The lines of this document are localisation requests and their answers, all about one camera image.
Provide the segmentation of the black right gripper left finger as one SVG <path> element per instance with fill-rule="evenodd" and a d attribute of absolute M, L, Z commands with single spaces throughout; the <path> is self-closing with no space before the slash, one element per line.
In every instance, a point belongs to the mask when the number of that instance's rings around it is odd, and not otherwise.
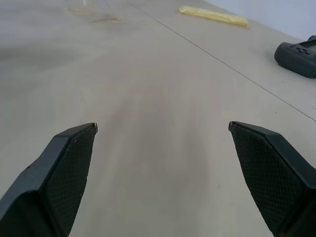
<path fill-rule="evenodd" d="M 0 237 L 68 237 L 87 183 L 96 123 L 55 135 L 0 198 Z"/>

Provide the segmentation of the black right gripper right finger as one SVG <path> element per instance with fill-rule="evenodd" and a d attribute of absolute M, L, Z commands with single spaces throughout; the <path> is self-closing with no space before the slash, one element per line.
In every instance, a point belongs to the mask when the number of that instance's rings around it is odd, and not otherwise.
<path fill-rule="evenodd" d="M 242 173 L 274 237 L 316 237 L 316 169 L 279 133 L 231 121 Z"/>

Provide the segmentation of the dark grey handheld controller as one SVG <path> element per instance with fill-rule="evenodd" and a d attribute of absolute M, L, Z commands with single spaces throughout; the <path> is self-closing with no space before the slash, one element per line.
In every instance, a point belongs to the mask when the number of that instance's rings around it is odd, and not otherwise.
<path fill-rule="evenodd" d="M 274 59 L 292 72 L 316 79 L 316 35 L 300 43 L 281 43 L 275 51 Z"/>

